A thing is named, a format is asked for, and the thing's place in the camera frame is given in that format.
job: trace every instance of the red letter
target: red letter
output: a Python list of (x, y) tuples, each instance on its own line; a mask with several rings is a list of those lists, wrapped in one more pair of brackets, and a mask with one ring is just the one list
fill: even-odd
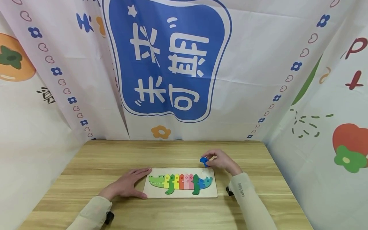
[[(357, 42), (361, 42), (361, 43), (363, 43), (363, 44), (362, 44), (362, 46), (361, 46), (359, 49), (357, 49), (357, 50), (353, 50), (353, 47), (354, 47), (354, 45), (355, 45)], [(358, 52), (360, 52), (360, 51), (364, 50), (364, 48), (366, 48), (366, 47), (367, 47), (367, 45), (368, 45), (368, 40), (367, 40), (367, 38), (357, 38), (357, 39), (355, 39), (355, 41), (354, 41), (354, 42), (353, 42), (353, 44), (350, 46), (350, 49), (348, 50), (348, 52), (347, 52), (347, 54), (346, 54), (345, 60), (349, 57), (349, 55), (350, 55), (351, 53), (358, 53)]]
[(353, 79), (352, 79), (351, 83), (347, 83), (347, 84), (345, 84), (345, 85), (346, 85), (346, 86), (349, 86), (349, 89), (350, 89), (350, 90), (353, 90), (353, 89), (354, 89), (355, 87), (357, 87), (357, 86), (363, 86), (363, 84), (358, 84), (358, 81), (359, 81), (360, 75), (362, 75), (362, 71), (358, 70), (358, 71), (355, 73), (355, 75), (354, 75), (354, 77), (353, 77)]

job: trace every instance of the left hand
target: left hand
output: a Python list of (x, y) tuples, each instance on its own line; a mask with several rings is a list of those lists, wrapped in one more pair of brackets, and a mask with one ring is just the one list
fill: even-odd
[(132, 169), (122, 175), (117, 181), (104, 188), (98, 195), (105, 197), (110, 202), (116, 196), (147, 199), (147, 195), (136, 190), (134, 185), (139, 179), (147, 176), (151, 171), (152, 169), (150, 168)]

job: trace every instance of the blue puzzle piece in hand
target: blue puzzle piece in hand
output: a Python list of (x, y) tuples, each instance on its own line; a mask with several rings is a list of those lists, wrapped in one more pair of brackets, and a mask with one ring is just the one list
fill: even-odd
[(202, 162), (203, 163), (203, 165), (205, 166), (205, 168), (208, 168), (208, 166), (206, 165), (206, 162), (208, 161), (208, 159), (207, 158), (201, 158), (200, 160), (199, 160), (199, 162)]

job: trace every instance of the hand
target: hand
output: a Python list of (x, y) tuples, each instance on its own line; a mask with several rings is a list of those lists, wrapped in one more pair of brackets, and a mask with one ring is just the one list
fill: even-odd
[(105, 197), (110, 202), (116, 196), (147, 199), (147, 195), (136, 190), (134, 185), (139, 179), (147, 176), (151, 171), (152, 169), (150, 168), (132, 169), (126, 174), (122, 175), (122, 177), (120, 177), (117, 181), (104, 188), (98, 195)]
[(243, 172), (240, 166), (221, 149), (209, 150), (205, 154), (203, 154), (202, 157), (206, 157), (208, 159), (206, 165), (210, 167), (225, 169), (232, 176), (236, 176)]

